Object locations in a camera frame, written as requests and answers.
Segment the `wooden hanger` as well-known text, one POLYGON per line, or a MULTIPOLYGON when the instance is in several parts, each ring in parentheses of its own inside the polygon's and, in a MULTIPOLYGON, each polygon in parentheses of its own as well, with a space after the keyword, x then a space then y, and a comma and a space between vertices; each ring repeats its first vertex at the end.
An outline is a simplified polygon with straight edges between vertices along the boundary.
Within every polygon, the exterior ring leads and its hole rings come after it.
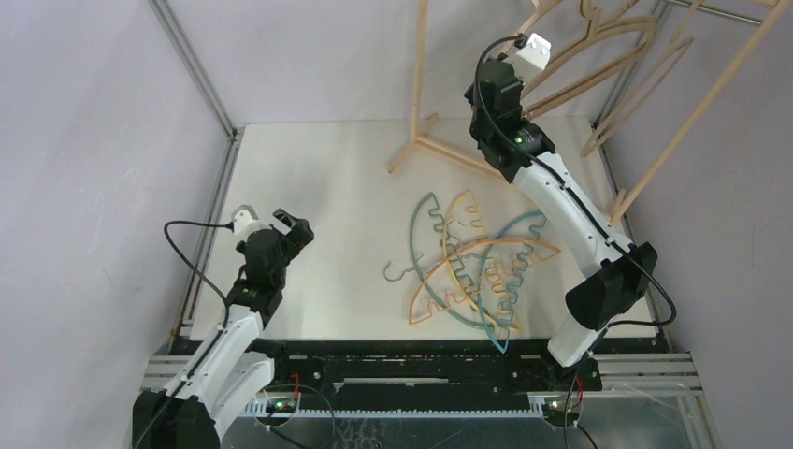
POLYGON ((625 90, 617 93, 614 101, 598 117, 593 134, 581 150, 582 158, 589 156, 624 127, 685 56, 695 40, 685 35, 686 28, 701 4, 702 1, 685 1, 685 15, 677 22, 669 43, 634 85, 625 81, 625 90))
MULTIPOLYGON (((652 15, 652 16, 654 16, 656 18, 656 28, 655 28, 655 32, 653 34, 653 39, 647 45, 646 51, 649 49, 650 45, 653 43, 653 40, 655 39, 656 29, 658 27, 658 22, 659 22, 659 18, 657 16, 655 16, 655 15, 652 15)), ((640 40, 644 37, 644 33, 639 33, 639 34, 641 34, 642 36, 640 37, 639 42, 637 44, 635 44, 635 45, 638 45, 640 43, 640 40)), ((585 75, 582 75, 576 81, 580 80, 584 76, 590 75, 591 73, 595 72, 596 70, 598 70, 602 66, 608 64, 609 62, 601 65, 600 67, 590 71, 589 73, 587 73, 585 75)), ((630 65, 630 64, 632 64, 634 62, 631 62, 631 63, 627 64, 624 68, 622 68, 619 71, 615 72, 613 75, 615 75, 618 72, 622 71, 623 69, 627 68, 628 65, 630 65)), ((550 112, 553 109, 556 109, 556 108, 568 103, 573 98, 575 98, 577 96, 580 96, 580 95, 586 93, 587 91, 589 91, 590 89, 592 89, 593 87, 599 85, 599 83, 595 84, 595 83, 592 83, 592 82, 589 82, 587 84, 576 84, 576 81, 574 81, 572 84, 570 84, 570 85, 568 85, 566 87, 563 87, 563 88, 559 89, 555 93, 546 96, 542 100, 539 100, 539 101, 535 102, 534 104, 524 108, 523 109, 523 116, 528 118, 529 120, 536 119, 536 118, 540 117, 541 115, 543 115, 543 114, 545 114, 547 112, 550 112)), ((533 91, 535 91, 541 85, 542 85, 542 83, 539 86, 537 86, 536 88, 531 89, 531 90, 528 90, 527 87, 526 87, 524 89, 524 92, 522 93, 522 97, 527 97, 528 94, 530 94, 533 91)))
POLYGON ((644 37, 638 45, 635 45, 631 50, 623 53, 620 57, 610 61, 590 75, 576 81, 576 84, 600 83, 627 64, 634 62, 646 51, 647 45, 653 39, 656 28, 656 18, 652 15, 624 18, 624 15, 636 4, 637 1, 626 1, 624 5, 604 19, 602 10, 593 6, 591 1, 579 1, 578 13, 586 20, 584 35, 563 50, 550 55, 547 58, 548 62, 542 67, 543 70, 538 75, 528 79, 527 89, 536 88, 573 57, 596 46, 600 42, 625 34, 644 33, 644 37))

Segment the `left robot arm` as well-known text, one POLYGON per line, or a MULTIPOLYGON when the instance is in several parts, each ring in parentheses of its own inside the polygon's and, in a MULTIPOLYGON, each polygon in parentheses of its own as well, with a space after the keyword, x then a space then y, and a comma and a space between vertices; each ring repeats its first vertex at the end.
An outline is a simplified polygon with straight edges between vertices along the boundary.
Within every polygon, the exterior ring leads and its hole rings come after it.
POLYGON ((286 270, 314 240, 310 223, 277 209, 270 223, 242 205, 224 224, 244 261, 223 315, 186 364, 163 387, 138 395, 132 412, 134 448, 219 448, 257 392, 291 381, 291 363, 278 355, 245 354, 283 299, 286 270))

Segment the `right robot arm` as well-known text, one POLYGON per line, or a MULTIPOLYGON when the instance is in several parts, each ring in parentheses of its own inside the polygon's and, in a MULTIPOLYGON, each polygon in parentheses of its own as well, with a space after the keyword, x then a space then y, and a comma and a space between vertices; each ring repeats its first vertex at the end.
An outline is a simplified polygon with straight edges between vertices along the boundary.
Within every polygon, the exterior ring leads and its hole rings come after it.
POLYGON ((540 365, 544 383, 563 389, 607 329, 645 297, 657 253, 649 243, 635 244, 599 213, 553 141, 524 117, 522 90, 512 65, 483 58, 466 93, 473 108, 469 132, 485 161, 541 210, 584 275, 565 295, 568 314, 540 365))

